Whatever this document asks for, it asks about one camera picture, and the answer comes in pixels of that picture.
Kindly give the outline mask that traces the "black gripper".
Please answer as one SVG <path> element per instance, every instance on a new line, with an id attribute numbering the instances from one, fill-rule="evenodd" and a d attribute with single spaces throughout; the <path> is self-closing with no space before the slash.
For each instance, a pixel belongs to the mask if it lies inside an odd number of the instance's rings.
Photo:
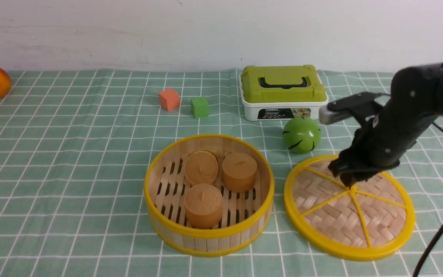
<path id="1" fill-rule="evenodd" d="M 380 112 L 361 129 L 351 147 L 329 163 L 328 169 L 347 188 L 393 169 L 437 117 L 434 113 Z"/>

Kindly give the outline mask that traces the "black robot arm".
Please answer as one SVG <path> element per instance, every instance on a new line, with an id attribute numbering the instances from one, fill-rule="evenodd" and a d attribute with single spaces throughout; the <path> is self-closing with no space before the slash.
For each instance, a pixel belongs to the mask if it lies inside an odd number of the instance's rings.
<path id="1" fill-rule="evenodd" d="M 385 105 L 376 102 L 379 96 L 356 93 L 319 110 L 321 124 L 350 117 L 360 124 L 351 146 L 328 166 L 346 187 L 398 167 L 405 152 L 443 116 L 443 63 L 399 70 Z"/>

